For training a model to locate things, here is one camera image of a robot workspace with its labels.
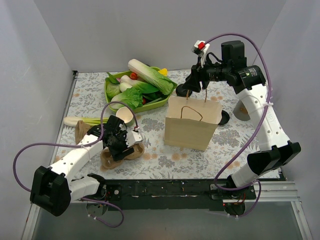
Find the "green tray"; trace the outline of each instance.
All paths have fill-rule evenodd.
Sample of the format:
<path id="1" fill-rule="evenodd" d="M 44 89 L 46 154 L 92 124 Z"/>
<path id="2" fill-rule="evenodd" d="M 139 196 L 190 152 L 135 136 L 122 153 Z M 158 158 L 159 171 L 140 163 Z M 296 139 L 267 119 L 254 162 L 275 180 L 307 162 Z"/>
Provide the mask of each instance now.
<path id="1" fill-rule="evenodd" d="M 156 67 L 156 66 L 152 66 L 151 68 L 153 68 L 154 70 L 157 70 L 157 71 L 160 70 L 160 68 L 158 68 L 158 67 Z M 113 76 L 114 76 L 116 79 L 120 79 L 120 78 L 121 78 L 122 76 L 124 76 L 124 75 L 130 76 L 131 73 L 132 73 L 132 71 L 124 71 L 124 72 L 119 72 L 119 73 L 117 73 L 117 74 L 114 74 Z M 110 83 L 110 82 L 108 82 L 108 81 L 105 81 L 105 82 L 104 82 L 104 96 L 105 96 L 105 100 L 106 100 L 107 103 L 111 102 L 111 99 L 107 96 L 107 86 L 108 86 L 109 83 Z M 166 104 L 166 102 L 168 102 L 169 97 L 170 97 L 170 95 L 168 95 L 168 96 L 166 97 L 166 99 L 163 99 L 163 100 L 161 100 L 161 101 L 157 101 L 157 102 L 154 102 L 154 103 L 150 103 L 150 104 L 148 104 L 148 105 L 144 105 L 144 106 L 141 106 L 141 107 L 137 107 L 137 108 L 134 110 L 134 112 L 135 112 L 135 113 L 141 113 L 141 112 L 144 112 L 144 111 L 148 111 L 148 110 L 151 110 L 151 109 L 156 109 L 156 108 L 162 107 L 163 105 Z M 109 106 L 109 108 L 110 108 L 112 111 L 114 111 L 114 112 L 117 111 L 117 110 L 113 109 L 113 108 L 111 107 L 111 105 Z"/>

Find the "brown object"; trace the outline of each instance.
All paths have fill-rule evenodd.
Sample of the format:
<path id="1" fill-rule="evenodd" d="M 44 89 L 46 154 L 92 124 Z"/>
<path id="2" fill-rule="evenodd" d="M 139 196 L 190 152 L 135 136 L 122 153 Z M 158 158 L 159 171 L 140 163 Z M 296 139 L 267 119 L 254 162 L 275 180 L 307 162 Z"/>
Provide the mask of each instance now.
<path id="1" fill-rule="evenodd" d="M 206 150 L 222 118 L 221 104 L 179 96 L 171 96 L 168 103 L 164 144 Z"/>
<path id="2" fill-rule="evenodd" d="M 208 91 L 207 91 L 207 89 L 205 89 L 205 99 L 204 99 L 205 103 L 207 102 L 207 96 L 208 96 Z"/>
<path id="3" fill-rule="evenodd" d="M 78 121 L 75 126 L 75 143 L 79 144 L 81 140 L 84 138 L 84 136 L 87 134 L 88 130 L 91 128 L 91 126 L 84 121 Z M 133 160 L 136 159 L 145 152 L 145 146 L 142 143 L 137 143 L 133 145 L 134 152 L 130 155 L 126 156 L 125 160 Z M 100 159 L 102 162 L 102 165 L 105 169 L 114 169 L 118 166 L 120 166 L 123 163 L 123 159 L 119 161 L 114 161 L 111 153 L 108 148 L 102 150 L 100 154 Z"/>
<path id="4" fill-rule="evenodd" d="M 80 120 L 75 126 L 75 144 L 79 144 L 84 136 L 87 134 L 91 126 Z"/>
<path id="5" fill-rule="evenodd" d="M 133 145 L 133 149 L 134 149 L 133 153 L 126 156 L 123 160 L 119 160 L 119 161 L 113 160 L 108 148 L 102 150 L 102 152 L 100 154 L 102 166 L 105 169 L 114 169 L 114 168 L 120 166 L 124 162 L 124 160 L 136 159 L 136 158 L 142 156 L 142 154 L 144 154 L 144 152 L 145 152 L 145 146 L 142 143 L 137 143 L 137 144 Z"/>

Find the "paper bag handle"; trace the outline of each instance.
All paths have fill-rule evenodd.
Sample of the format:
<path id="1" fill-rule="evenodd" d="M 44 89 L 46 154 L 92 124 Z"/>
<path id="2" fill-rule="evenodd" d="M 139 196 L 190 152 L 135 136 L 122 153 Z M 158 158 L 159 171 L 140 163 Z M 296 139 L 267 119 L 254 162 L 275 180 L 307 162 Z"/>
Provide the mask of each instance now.
<path id="1" fill-rule="evenodd" d="M 207 95 L 208 95 L 208 92 L 207 92 L 207 89 L 205 89 L 205 99 L 204 99 L 205 103 L 207 102 Z M 187 100 L 188 100 L 188 97 L 189 97 L 189 90 L 186 92 L 186 99 Z"/>
<path id="2" fill-rule="evenodd" d="M 192 109 L 192 110 L 195 111 L 197 114 L 199 114 L 199 115 L 201 116 L 201 119 L 199 120 L 199 122 L 201 122 L 201 120 L 204 118 L 204 117 L 201 115 L 200 112 L 198 112 L 197 110 L 194 110 L 192 107 L 190 107 L 190 106 L 183 106 L 183 107 L 181 108 L 181 116 L 180 116 L 180 119 L 182 119 L 182 111 L 183 111 L 184 108 Z"/>

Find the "white cable tie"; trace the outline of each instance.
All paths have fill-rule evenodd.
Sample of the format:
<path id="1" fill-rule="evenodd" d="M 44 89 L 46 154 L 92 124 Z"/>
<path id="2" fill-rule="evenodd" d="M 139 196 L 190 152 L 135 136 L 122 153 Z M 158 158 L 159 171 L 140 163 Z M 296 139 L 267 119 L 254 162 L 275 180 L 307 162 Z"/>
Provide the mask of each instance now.
<path id="1" fill-rule="evenodd" d="M 141 131 L 141 129 L 140 129 L 140 127 L 139 126 L 135 126 L 134 128 L 133 128 L 133 130 L 135 131 L 135 132 L 137 132 L 137 133 L 143 133 L 143 131 Z"/>
<path id="2" fill-rule="evenodd" d="M 202 57 L 201 57 L 201 67 L 203 68 L 204 67 L 204 64 L 206 62 L 206 56 L 207 56 L 207 52 L 205 52 Z"/>
<path id="3" fill-rule="evenodd" d="M 262 104 L 262 106 L 261 106 L 261 109 L 264 109 L 264 108 L 265 108 L 265 106 L 272 107 L 273 105 L 274 105 L 274 103 L 273 103 L 273 102 L 269 102 L 269 103 L 264 102 L 264 103 Z"/>
<path id="4" fill-rule="evenodd" d="M 86 148 L 85 146 L 83 147 L 87 152 L 88 152 L 88 155 L 89 155 L 89 162 L 91 162 L 91 156 L 90 156 L 90 151 L 88 148 Z"/>

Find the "bok choy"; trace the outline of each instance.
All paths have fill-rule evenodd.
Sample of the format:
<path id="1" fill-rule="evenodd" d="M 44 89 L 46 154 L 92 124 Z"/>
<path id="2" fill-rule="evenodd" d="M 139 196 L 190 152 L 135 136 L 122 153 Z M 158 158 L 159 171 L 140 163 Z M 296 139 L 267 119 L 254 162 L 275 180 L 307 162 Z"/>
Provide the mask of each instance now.
<path id="1" fill-rule="evenodd" d="M 119 93 L 114 96 L 111 100 L 120 101 L 127 104 L 131 109 L 136 109 L 138 107 L 142 107 L 142 93 L 139 90 L 136 90 L 134 87 L 127 88 L 124 92 Z M 118 110 L 124 107 L 120 103 L 114 103 L 110 105 L 112 109 Z"/>
<path id="2" fill-rule="evenodd" d="M 132 86 L 126 82 L 121 82 L 119 88 L 121 92 L 124 92 L 125 90 L 132 88 Z"/>
<path id="3" fill-rule="evenodd" d="M 106 86 L 106 95 L 109 97 L 109 98 L 113 98 L 115 95 L 118 95 L 120 93 L 120 88 L 119 88 L 120 85 L 118 84 L 113 84 L 111 82 L 109 82 L 109 84 Z"/>
<path id="4" fill-rule="evenodd" d="M 122 76 L 120 79 L 120 82 L 121 82 L 121 84 L 122 83 L 130 84 L 132 87 L 139 90 L 143 94 L 151 94 L 151 93 L 155 93 L 155 92 L 159 91 L 159 89 L 156 88 L 155 86 L 153 86 L 147 82 L 132 80 L 127 75 Z"/>
<path id="5" fill-rule="evenodd" d="M 139 77 L 143 78 L 147 83 L 155 86 L 164 95 L 170 95 L 177 87 L 177 84 L 168 77 L 136 59 L 129 61 L 128 68 Z"/>

